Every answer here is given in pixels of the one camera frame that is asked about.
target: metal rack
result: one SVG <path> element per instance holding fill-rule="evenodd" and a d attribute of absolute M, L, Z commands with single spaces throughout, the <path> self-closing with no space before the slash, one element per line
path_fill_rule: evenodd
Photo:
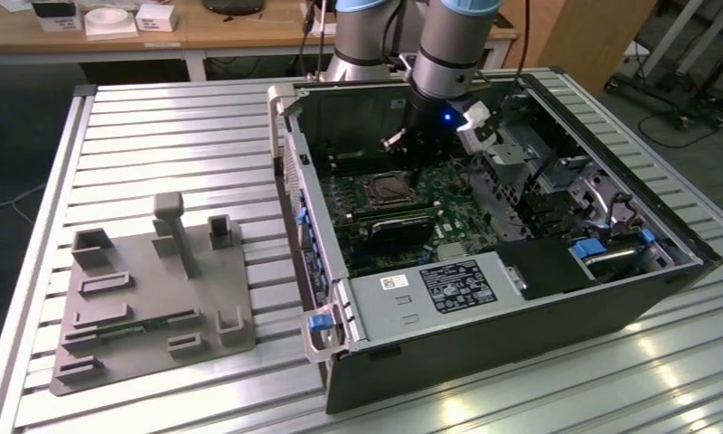
<path fill-rule="evenodd" d="M 723 212 L 566 75 L 529 72 L 723 256 Z M 620 333 L 324 413 L 269 154 L 265 90 L 289 80 L 80 89 L 0 340 L 0 432 L 723 432 L 723 266 Z M 152 231 L 149 196 L 177 189 L 184 224 L 241 223 L 257 347 L 56 397 L 72 234 Z"/>

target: sticker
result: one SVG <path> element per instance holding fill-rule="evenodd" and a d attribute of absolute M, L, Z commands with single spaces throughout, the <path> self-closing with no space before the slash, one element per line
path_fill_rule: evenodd
<path fill-rule="evenodd" d="M 389 289 L 403 288 L 410 285 L 408 281 L 408 276 L 399 274 L 397 276 L 389 276 L 388 278 L 381 278 L 381 287 L 388 291 Z"/>
<path fill-rule="evenodd" d="M 169 48 L 181 47 L 179 42 L 145 42 L 145 48 Z"/>
<path fill-rule="evenodd" d="M 422 269 L 421 278 L 442 314 L 498 300 L 476 260 Z"/>

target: white label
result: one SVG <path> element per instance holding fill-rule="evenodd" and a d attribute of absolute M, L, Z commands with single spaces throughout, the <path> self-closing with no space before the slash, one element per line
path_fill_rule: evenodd
<path fill-rule="evenodd" d="M 145 42 L 145 48 L 167 48 L 183 46 L 179 42 Z"/>
<path fill-rule="evenodd" d="M 408 276 L 405 276 L 404 274 L 399 274 L 397 276 L 389 276 L 388 278 L 381 278 L 381 287 L 384 287 L 385 291 L 388 291 L 389 289 L 406 287 L 408 285 L 410 285 L 410 282 L 408 281 Z"/>

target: power supply label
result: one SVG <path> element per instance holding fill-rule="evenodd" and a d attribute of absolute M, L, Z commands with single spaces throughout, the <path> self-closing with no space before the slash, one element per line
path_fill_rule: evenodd
<path fill-rule="evenodd" d="M 422 269 L 421 278 L 442 314 L 497 300 L 476 260 Z"/>

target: table leg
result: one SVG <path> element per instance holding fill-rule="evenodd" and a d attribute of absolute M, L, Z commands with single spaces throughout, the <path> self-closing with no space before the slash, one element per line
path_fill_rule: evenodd
<path fill-rule="evenodd" d="M 207 81 L 207 69 L 204 68 L 207 52 L 204 50 L 185 50 L 184 62 L 188 66 L 191 81 Z"/>
<path fill-rule="evenodd" d="M 716 21 L 713 22 L 713 25 L 700 38 L 700 42 L 697 45 L 694 45 L 694 48 L 692 48 L 692 52 L 684 59 L 684 62 L 678 66 L 678 73 L 685 74 L 689 72 L 689 69 L 692 68 L 694 62 L 697 59 L 700 59 L 700 56 L 708 50 L 708 47 L 710 46 L 710 42 L 716 39 L 718 36 L 718 33 L 721 32 L 721 29 L 723 28 L 723 12 L 716 17 Z"/>
<path fill-rule="evenodd" d="M 652 70 L 654 69 L 656 64 L 662 60 L 662 56 L 665 56 L 665 53 L 669 50 L 670 45 L 673 45 L 673 42 L 678 38 L 678 35 L 681 31 L 684 30 L 684 27 L 686 26 L 686 23 L 689 22 L 689 20 L 692 20 L 692 17 L 694 13 L 697 12 L 697 9 L 700 9 L 700 5 L 702 4 L 702 1 L 704 0 L 690 0 L 682 12 L 678 15 L 678 19 L 676 20 L 673 25 L 670 25 L 670 29 L 666 31 L 662 41 L 656 46 L 652 56 L 649 56 L 649 59 L 642 64 L 642 72 L 646 75 L 646 77 L 652 75 Z"/>

